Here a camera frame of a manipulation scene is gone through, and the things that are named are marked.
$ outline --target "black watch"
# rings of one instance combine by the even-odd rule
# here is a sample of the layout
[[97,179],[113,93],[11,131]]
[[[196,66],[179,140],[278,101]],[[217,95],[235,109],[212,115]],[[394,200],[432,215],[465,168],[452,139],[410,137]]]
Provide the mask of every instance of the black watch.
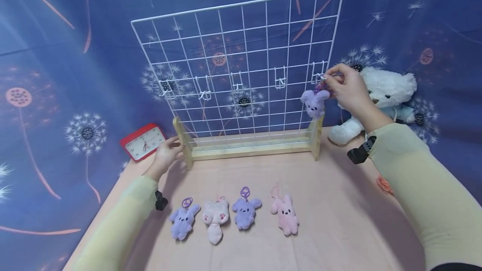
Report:
[[352,148],[348,151],[348,153],[346,153],[348,158],[350,158],[354,164],[364,163],[368,158],[368,152],[373,148],[376,140],[376,136],[370,136],[359,148]]
[[162,196],[162,192],[156,191],[156,192],[155,192],[155,195],[156,195],[156,199],[157,199],[157,201],[156,201],[156,210],[161,210],[161,211],[163,211],[164,208],[166,208],[166,206],[167,206],[167,204],[169,203],[169,201]]

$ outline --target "person's left hand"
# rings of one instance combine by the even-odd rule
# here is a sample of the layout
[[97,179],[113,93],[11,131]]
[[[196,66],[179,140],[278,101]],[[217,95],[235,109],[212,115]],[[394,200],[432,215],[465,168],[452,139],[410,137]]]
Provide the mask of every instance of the person's left hand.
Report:
[[184,145],[177,142],[177,136],[171,137],[165,142],[159,144],[156,150],[154,161],[151,166],[144,172],[144,176],[149,176],[153,180],[159,182],[161,176],[167,173],[171,164],[178,159],[182,159]]
[[159,147],[156,150],[152,166],[155,166],[156,169],[163,169],[162,174],[167,172],[167,169],[175,160],[184,157],[182,153],[184,145],[181,145],[179,142],[177,142],[178,140],[178,136],[171,137],[159,144]]

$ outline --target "clock face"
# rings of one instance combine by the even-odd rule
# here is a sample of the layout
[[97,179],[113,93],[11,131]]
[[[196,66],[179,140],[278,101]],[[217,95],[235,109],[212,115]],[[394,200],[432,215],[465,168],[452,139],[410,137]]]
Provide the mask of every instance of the clock face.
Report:
[[160,143],[164,142],[165,138],[158,127],[149,129],[132,141],[126,144],[126,150],[134,160],[139,160],[155,150]]

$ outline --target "wooden base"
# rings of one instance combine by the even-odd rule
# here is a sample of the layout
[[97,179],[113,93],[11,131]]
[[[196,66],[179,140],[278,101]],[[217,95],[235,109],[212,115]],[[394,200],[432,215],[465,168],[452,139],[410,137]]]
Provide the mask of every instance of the wooden base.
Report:
[[172,120],[188,169],[194,161],[283,153],[311,152],[320,158],[323,118],[313,120],[308,129],[193,138],[178,117]]

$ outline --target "red alarm clock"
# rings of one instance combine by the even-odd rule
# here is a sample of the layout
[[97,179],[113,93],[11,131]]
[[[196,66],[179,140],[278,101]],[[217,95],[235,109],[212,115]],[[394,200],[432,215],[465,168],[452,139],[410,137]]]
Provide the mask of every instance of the red alarm clock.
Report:
[[120,145],[129,153],[134,161],[140,161],[154,153],[159,144],[166,140],[164,134],[155,123],[149,123],[134,133],[122,138]]

